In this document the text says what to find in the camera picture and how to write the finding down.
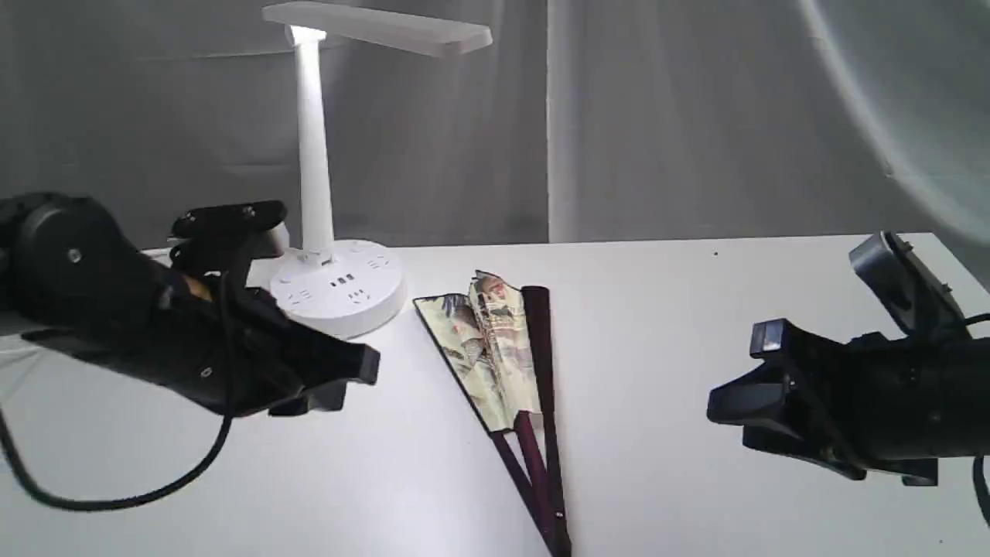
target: lamp base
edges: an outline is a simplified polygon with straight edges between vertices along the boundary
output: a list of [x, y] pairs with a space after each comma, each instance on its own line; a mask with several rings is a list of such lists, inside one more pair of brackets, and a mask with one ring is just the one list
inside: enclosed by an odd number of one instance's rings
[[398, 257], [364, 240], [337, 240], [324, 265], [285, 258], [269, 291], [292, 320], [342, 339], [384, 325], [406, 302]]

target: white desk lamp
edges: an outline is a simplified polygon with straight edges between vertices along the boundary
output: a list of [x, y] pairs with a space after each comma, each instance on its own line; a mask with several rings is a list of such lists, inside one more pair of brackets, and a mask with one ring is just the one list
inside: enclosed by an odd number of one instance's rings
[[461, 55], [492, 43], [482, 25], [318, 2], [266, 6], [262, 17], [288, 26], [295, 47], [302, 180], [303, 249], [285, 258], [271, 293], [294, 320], [350, 338], [402, 309], [406, 287], [398, 259], [364, 240], [334, 240], [330, 167], [323, 122], [320, 41], [340, 35], [421, 55]]

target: white table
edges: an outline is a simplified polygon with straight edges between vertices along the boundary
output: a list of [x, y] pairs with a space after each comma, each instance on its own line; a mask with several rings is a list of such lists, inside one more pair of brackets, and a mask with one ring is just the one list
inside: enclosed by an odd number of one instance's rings
[[[990, 310], [935, 237], [909, 239], [967, 313]], [[464, 290], [476, 268], [550, 288], [575, 555], [985, 555], [968, 460], [942, 461], [936, 489], [874, 474], [856, 483], [744, 449], [738, 428], [705, 418], [708, 391], [754, 366], [754, 321], [786, 316], [841, 341], [897, 335], [849, 268], [861, 240], [399, 252], [417, 296]], [[352, 388], [344, 412], [239, 420], [213, 469], [148, 507], [49, 510], [0, 468], [0, 554], [545, 555], [412, 309], [363, 340], [382, 352], [380, 381]], [[0, 373], [0, 393], [16, 368]], [[57, 355], [4, 408], [39, 481], [73, 497], [158, 487], [202, 457], [219, 425], [165, 390]]]

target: painted fan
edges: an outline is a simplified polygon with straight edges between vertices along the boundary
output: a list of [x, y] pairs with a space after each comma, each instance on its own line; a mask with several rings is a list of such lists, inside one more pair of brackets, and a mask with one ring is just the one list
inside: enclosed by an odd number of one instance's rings
[[570, 555], [553, 419], [549, 291], [517, 289], [479, 271], [467, 295], [414, 303], [550, 552]]

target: table surface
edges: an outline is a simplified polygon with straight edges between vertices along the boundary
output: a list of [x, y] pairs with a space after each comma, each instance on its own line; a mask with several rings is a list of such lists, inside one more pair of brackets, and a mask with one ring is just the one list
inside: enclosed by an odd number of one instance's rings
[[[932, 235], [907, 235], [967, 313], [990, 295]], [[941, 486], [851, 482], [746, 450], [705, 418], [708, 391], [754, 366], [753, 322], [785, 316], [845, 341], [899, 336], [849, 268], [863, 237], [398, 250], [411, 294], [463, 291], [475, 269], [550, 288], [569, 524], [582, 555], [984, 555], [968, 460]], [[974, 329], [987, 332], [987, 329]], [[545, 555], [494, 448], [411, 305], [362, 338], [379, 383], [339, 413], [235, 422], [199, 481], [95, 515], [29, 501], [0, 466], [0, 553], [101, 556]], [[156, 488], [220, 420], [166, 390], [59, 355], [0, 372], [0, 401], [38, 480], [76, 498]]]

